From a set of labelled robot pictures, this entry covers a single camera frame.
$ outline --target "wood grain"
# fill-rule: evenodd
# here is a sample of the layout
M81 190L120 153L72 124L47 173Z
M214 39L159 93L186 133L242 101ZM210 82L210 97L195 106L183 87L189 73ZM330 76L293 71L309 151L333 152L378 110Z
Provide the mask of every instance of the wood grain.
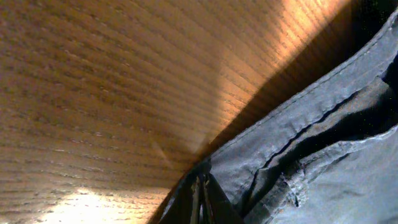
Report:
M0 222L148 222L204 153L336 65L348 3L0 1Z

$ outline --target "wooden table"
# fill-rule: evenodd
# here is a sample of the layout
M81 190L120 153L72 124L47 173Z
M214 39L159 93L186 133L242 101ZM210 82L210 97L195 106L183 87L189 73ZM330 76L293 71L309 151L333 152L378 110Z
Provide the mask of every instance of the wooden table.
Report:
M148 222L340 62L348 1L1 1L0 221Z

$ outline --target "wooden surface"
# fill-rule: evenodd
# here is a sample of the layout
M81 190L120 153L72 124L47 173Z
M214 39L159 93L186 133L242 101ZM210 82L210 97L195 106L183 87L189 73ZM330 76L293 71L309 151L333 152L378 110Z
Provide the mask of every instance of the wooden surface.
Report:
M348 1L0 1L0 222L146 223L341 60Z

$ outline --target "gray fabric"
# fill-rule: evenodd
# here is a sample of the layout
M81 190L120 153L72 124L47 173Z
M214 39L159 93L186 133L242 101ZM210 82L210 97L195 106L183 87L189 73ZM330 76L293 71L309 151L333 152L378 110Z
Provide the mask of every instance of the gray fabric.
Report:
M398 52L397 15L203 162L247 224L397 223L398 103L382 81Z

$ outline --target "stitching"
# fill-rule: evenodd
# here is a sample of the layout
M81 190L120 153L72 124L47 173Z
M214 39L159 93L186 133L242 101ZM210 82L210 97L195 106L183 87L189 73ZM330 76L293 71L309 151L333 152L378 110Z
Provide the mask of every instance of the stitching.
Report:
M291 102L290 104L286 105L286 106L285 106L284 108L282 108L281 111L278 112L277 114L275 114L275 115L269 117L269 118L266 119L266 120L260 121L259 124L257 124L257 125L255 124L255 126L253 126L252 129L251 129L250 131L248 131L247 133L245 133L244 135L240 136L240 137L237 138L237 139L233 139L233 140L232 140L233 142L231 142L229 145L227 145L227 146L226 146L224 149L222 149L219 153L215 154L214 157L218 157L218 156L222 155L222 153L225 152L225 150L229 149L230 146L232 146L233 144L237 143L240 139L242 139L243 137L245 137L245 136L248 135L249 133L251 133L251 132L253 132L254 130L256 130L258 126L261 126L261 125L264 124L266 121L268 121L268 120L270 120L271 118L273 118L273 117L279 115L279 114L280 114L281 112L283 112L286 108L290 107L293 103L295 103L296 101L300 100L300 99L303 98L304 96L307 96L309 93L311 93L311 92L313 92L314 90L316 90L317 88L319 88L319 87L320 87L322 84L324 84L326 81L330 80L331 78L333 78L334 76L336 76L337 74L339 74L341 71L345 70L348 66L354 64L354 63L357 62L361 57L363 57L364 55L366 55L367 52L370 51L370 50L371 50L371 49L372 49L372 48L373 48L385 35L386 35L386 33L387 33L387 32L389 31L389 29L392 27L393 22L396 20L396 18L397 18L397 16L398 16L398 13L397 13L397 12L398 12L398 10L396 10L395 12L393 12L393 13L395 13L395 15L392 16L392 17L387 21L387 22L390 22L390 25L389 25L388 27L385 28L384 32L381 33L380 36L379 36L377 39L374 40L374 43L373 43L372 45L368 46L367 48L363 48L363 49L362 49L363 53L362 53L361 55L357 56L356 59L353 59L350 63L348 63L348 64L345 65L344 67L340 68L338 71L335 71L335 73L334 73L333 75L331 75L329 78L327 78L326 80L324 80L324 81L322 81L321 83L319 83L317 86L314 86L310 91L308 91L306 94L302 95L300 98L297 98L296 100L294 100L294 101ZM241 190L242 190L243 188L245 188L245 186L246 186L247 184L249 184L250 182L251 182L251 177L248 178L248 179L246 179L246 180L244 181L243 185L241 185L241 187L238 189L238 191L241 191Z
M394 15L391 19L389 19L387 22L389 21L394 21L397 18L397 14ZM358 55L356 57L356 59L353 59L350 63L348 63L347 65L345 65L344 67L340 68L339 70L335 71L333 75L331 75L330 77L328 77L326 80L323 80L322 82L320 82L317 86L314 86L310 91L308 91L306 94L302 95L300 98L297 98L296 100L292 101L290 104L286 105L284 108L281 108L280 112L278 112L277 114L269 117L268 119L265 120L260 120L260 122L254 126L252 126L252 129L249 130L247 133L245 133L244 135L238 137L237 139L233 139L231 140L232 142L230 144L228 144L224 149L220 149L220 152L218 152L217 154L214 155L214 158L220 156L225 150L229 149L230 146L232 146L233 144L237 143L240 139L242 139L243 137L245 137L246 135L250 134L251 132L253 132L258 126L261 126L262 124L264 124L266 121L270 120L271 118L274 118L275 116L281 114L281 112L283 112L285 109L287 109L288 107L290 107L292 104L294 104L295 102L297 102L298 100L302 99L304 96L307 96L308 94L312 93L314 90L318 89L321 87L322 84L324 84L326 81L330 80L331 78L335 77L337 74L340 74L343 70L347 69L347 67L349 67L350 65L354 64L355 62L357 62L361 57L363 57L364 55L367 54L368 51L370 51L379 41L380 39L382 39L385 34L389 31L389 28L391 28L393 22L391 22L391 24L385 28L384 32L380 34L380 37L378 37L377 39L374 40L374 43L370 46L367 47L367 50L362 49L363 53L361 55Z

